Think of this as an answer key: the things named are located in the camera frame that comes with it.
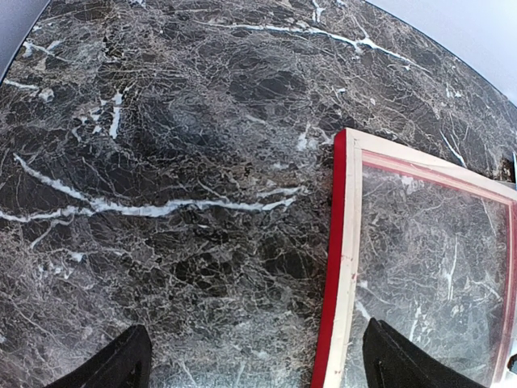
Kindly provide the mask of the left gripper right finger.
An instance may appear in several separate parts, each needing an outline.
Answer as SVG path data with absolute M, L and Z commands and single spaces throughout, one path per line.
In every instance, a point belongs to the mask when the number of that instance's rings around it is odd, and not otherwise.
M 412 340 L 384 320 L 371 318 L 363 334 L 369 387 L 488 387 L 493 353 L 456 329 L 433 327 Z

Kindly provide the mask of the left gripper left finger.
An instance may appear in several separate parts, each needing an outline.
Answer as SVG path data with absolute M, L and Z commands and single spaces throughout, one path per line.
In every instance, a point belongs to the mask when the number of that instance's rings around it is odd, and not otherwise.
M 107 346 L 48 388 L 149 386 L 152 344 L 143 325 L 133 325 Z

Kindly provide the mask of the clear acrylic sheet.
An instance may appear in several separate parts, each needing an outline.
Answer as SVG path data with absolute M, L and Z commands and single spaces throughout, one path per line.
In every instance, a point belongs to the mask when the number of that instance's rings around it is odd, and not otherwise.
M 501 342 L 508 207 L 363 168 L 359 269 L 342 384 L 367 384 L 362 337 L 383 320 L 440 363 L 489 386 Z

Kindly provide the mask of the red wooden picture frame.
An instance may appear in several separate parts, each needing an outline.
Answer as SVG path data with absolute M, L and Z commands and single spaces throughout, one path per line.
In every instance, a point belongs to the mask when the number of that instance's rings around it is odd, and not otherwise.
M 365 166 L 410 175 L 495 200 L 508 211 L 508 264 L 501 342 L 488 387 L 516 384 L 516 191 L 503 183 L 410 147 L 355 129 L 334 139 L 329 257 L 316 359 L 314 387 L 342 384 L 359 269 Z

